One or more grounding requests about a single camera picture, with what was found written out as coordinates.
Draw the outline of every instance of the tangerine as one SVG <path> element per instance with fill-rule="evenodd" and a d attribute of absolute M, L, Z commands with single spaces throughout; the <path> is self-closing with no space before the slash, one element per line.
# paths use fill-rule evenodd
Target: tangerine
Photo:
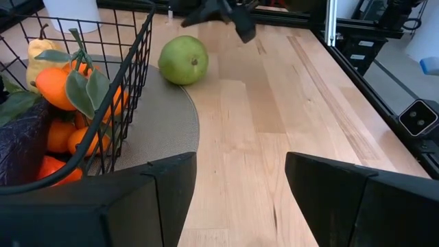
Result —
<path fill-rule="evenodd" d="M 80 111 L 76 112 L 75 114 L 75 127 L 77 129 L 81 129 L 81 128 L 85 128 L 87 126 L 89 126 L 92 122 L 92 120 L 87 119 L 88 124 L 86 124 L 85 120 L 84 120 L 84 116 L 82 115 L 82 113 Z M 103 124 L 107 124 L 108 119 L 104 119 L 102 120 Z"/>
<path fill-rule="evenodd" d="M 69 74 L 61 68 L 43 69 L 35 79 L 36 88 L 54 106 L 62 110 L 76 110 L 66 95 L 66 81 Z"/>
<path fill-rule="evenodd" d="M 77 64 L 77 61 L 76 61 L 76 60 L 73 60 L 72 63 L 71 63 L 71 66 L 70 66 L 70 63 L 67 63 L 67 64 L 62 68 L 62 70 L 66 71 L 67 73 L 70 73 L 70 71 L 72 71 L 73 69 L 76 68 L 76 64 Z M 81 65 L 80 65 L 80 68 L 78 69 L 78 72 L 79 72 L 81 75 L 83 75 L 84 77 L 89 78 L 89 77 L 90 77 L 90 74 L 91 74 L 92 71 L 91 71 L 90 68 L 88 68 L 87 73 L 85 73 L 85 68 L 87 68 L 87 64 L 86 64 L 85 62 L 81 62 Z"/>
<path fill-rule="evenodd" d="M 113 104 L 115 105 L 115 116 L 120 115 L 122 113 L 122 98 L 119 99 L 119 96 L 121 96 L 121 92 L 122 92 L 122 89 L 121 89 L 121 87 L 119 87 L 115 93 L 115 96 L 112 99 Z M 123 101 L 124 101 L 123 104 L 125 107 L 126 107 L 128 100 L 129 100 L 128 96 L 129 96 L 128 93 L 124 91 L 123 92 Z M 106 119 L 108 120 L 110 118 L 111 118 L 111 106 L 108 107 L 108 110 L 105 113 L 104 121 Z"/>
<path fill-rule="evenodd" d="M 75 127 L 77 129 L 85 128 L 91 124 L 90 119 L 87 119 L 87 122 L 88 122 L 88 124 L 86 124 L 86 122 L 84 120 L 84 116 L 82 115 L 82 113 L 80 111 L 77 111 L 75 113 Z"/>
<path fill-rule="evenodd" d="M 70 137 L 69 137 L 69 151 L 71 154 L 75 154 L 76 153 L 76 145 L 80 144 L 82 139 L 85 136 L 85 133 L 87 132 L 88 127 L 85 128 L 81 128 L 79 130 L 76 130 Z M 102 138 L 102 146 L 104 148 L 104 150 L 106 150 L 108 148 L 108 144 L 110 144 L 110 139 L 104 135 L 104 138 Z M 90 146 L 88 147 L 88 150 L 85 154 L 86 157 L 91 156 L 93 154 L 93 151 L 96 148 L 96 145 L 99 145 L 99 137 L 97 135 L 97 133 L 95 134 L 95 137 L 93 138 L 93 140 L 91 141 Z M 100 153 L 100 148 L 98 146 L 97 150 L 96 150 L 96 154 Z"/>
<path fill-rule="evenodd" d="M 69 151 L 69 137 L 75 131 L 76 128 L 73 124 L 59 119 L 53 120 L 49 129 L 49 137 L 47 138 L 47 149 L 50 152 L 59 154 Z"/>
<path fill-rule="evenodd" d="M 40 172 L 38 173 L 37 179 L 40 180 L 42 178 L 47 177 L 48 175 L 58 171 L 61 167 L 65 166 L 66 163 L 57 160 L 54 157 L 50 157 L 45 155 L 43 158 L 43 163 L 41 164 Z M 60 182 L 54 184 L 56 185 L 64 185 L 66 183 L 71 183 L 73 181 L 80 180 L 82 177 L 82 171 L 79 168 L 73 170 L 67 177 L 65 177 Z"/>

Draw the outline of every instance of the black metal frame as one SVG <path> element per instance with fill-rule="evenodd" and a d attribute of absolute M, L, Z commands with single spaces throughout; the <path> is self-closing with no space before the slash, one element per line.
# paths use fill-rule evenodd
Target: black metal frame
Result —
<path fill-rule="evenodd" d="M 154 1 L 157 7 L 157 13 L 166 14 L 169 10 L 168 1 Z M 116 8 L 122 10 L 148 11 L 142 8 L 137 1 L 126 4 L 121 0 L 98 0 L 101 8 Z M 272 10 L 253 10 L 251 16 L 259 24 L 277 25 L 284 27 L 296 27 L 310 29 L 316 35 L 318 40 L 340 65 L 347 76 L 352 80 L 354 85 L 361 91 L 364 97 L 370 102 L 374 109 L 379 113 L 381 118 L 389 125 L 390 129 L 397 135 L 405 147 L 418 160 L 425 171 L 436 180 L 439 180 L 439 146 L 432 140 L 419 140 L 408 137 L 402 127 L 396 120 L 396 114 L 384 102 L 379 94 L 365 81 L 365 79 L 354 69 L 348 60 L 335 47 L 329 47 L 323 40 L 322 31 L 324 31 L 324 16 L 326 8 L 321 6 L 317 12 L 311 14 L 295 14 L 291 12 L 277 12 Z M 177 10 L 174 16 L 186 16 L 189 12 Z M 403 30 L 389 30 L 377 27 L 372 21 L 337 19 L 337 32 L 341 34 L 361 34 L 363 36 L 374 36 L 384 38 L 402 38 Z"/>

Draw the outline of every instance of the purple eggplant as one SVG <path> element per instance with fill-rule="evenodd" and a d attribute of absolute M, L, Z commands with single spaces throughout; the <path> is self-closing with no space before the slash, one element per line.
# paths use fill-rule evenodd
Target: purple eggplant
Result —
<path fill-rule="evenodd" d="M 47 151 L 47 136 L 56 109 L 38 100 L 0 127 L 0 186 L 34 182 Z"/>

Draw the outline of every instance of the wooden table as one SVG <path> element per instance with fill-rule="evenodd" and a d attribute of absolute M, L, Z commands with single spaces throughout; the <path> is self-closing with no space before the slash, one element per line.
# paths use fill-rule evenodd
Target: wooden table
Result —
<path fill-rule="evenodd" d="M 103 20 L 113 18 L 101 11 Z M 287 184 L 288 151 L 428 177 L 309 30 L 259 25 L 245 45 L 232 24 L 179 23 L 154 17 L 150 64 L 179 35 L 198 37 L 210 55 L 207 77 L 186 88 L 200 119 L 200 147 L 181 247 L 317 246 Z M 109 27 L 103 32 L 116 37 Z M 19 27 L 3 35 L 14 45 L 23 39 Z"/>

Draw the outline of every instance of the wire basket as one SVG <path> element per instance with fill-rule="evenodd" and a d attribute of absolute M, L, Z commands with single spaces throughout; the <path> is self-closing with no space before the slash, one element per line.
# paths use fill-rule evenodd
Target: wire basket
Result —
<path fill-rule="evenodd" d="M 9 30 L 7 30 L 0 34 L 0 49 L 2 49 L 0 51 L 4 53 L 4 50 L 8 50 L 11 54 L 8 62 L 0 61 L 0 72 L 12 81 L 25 89 L 20 75 L 13 72 L 12 67 L 27 68 L 23 58 L 27 54 L 23 52 L 27 51 L 27 47 L 24 49 L 23 46 L 38 38 L 38 29 L 46 23 L 58 23 L 61 32 L 46 30 L 44 38 L 64 45 L 65 51 L 69 54 L 77 51 L 78 44 L 75 39 L 72 35 L 64 33 L 61 25 L 62 21 L 74 21 L 78 24 L 78 32 L 84 49 L 92 56 L 93 63 L 102 65 L 103 73 L 106 72 L 112 83 L 101 106 L 95 112 L 95 117 L 89 124 L 83 140 L 77 145 L 76 153 L 70 157 L 64 167 L 52 175 L 32 183 L 0 187 L 0 194 L 23 193 L 51 186 L 67 177 L 76 167 L 80 167 L 85 176 L 98 176 L 115 170 L 115 162 L 117 157 L 121 155 L 123 140 L 128 134 L 128 125 L 132 122 L 134 109 L 137 107 L 138 100 L 142 95 L 142 88 L 146 83 L 150 60 L 152 17 L 156 6 L 151 1 L 144 1 L 143 4 L 148 5 L 146 7 L 150 9 L 149 13 L 100 9 L 101 15 L 105 17 L 102 18 L 103 21 L 49 17 L 46 16 L 44 9 L 29 16 L 15 14 L 23 19 L 17 25 L 23 32 L 24 41 L 22 43 L 16 41 L 18 36 L 16 32 L 9 34 Z M 84 33 L 81 28 L 83 23 L 95 23 L 97 30 Z M 8 36 L 13 36 L 14 40 L 8 42 Z M 121 87 L 122 92 L 128 93 L 128 98 L 125 98 L 124 93 L 119 93 L 119 96 L 115 97 L 119 87 Z M 121 107 L 121 114 L 118 117 L 115 117 L 116 107 Z M 111 118 L 102 125 L 108 109 L 111 111 Z M 105 133 L 110 133 L 107 135 L 110 137 L 110 143 L 107 147 L 104 147 L 103 141 Z M 96 136 L 98 137 L 98 145 L 95 145 L 93 154 L 86 158 L 88 148 Z"/>

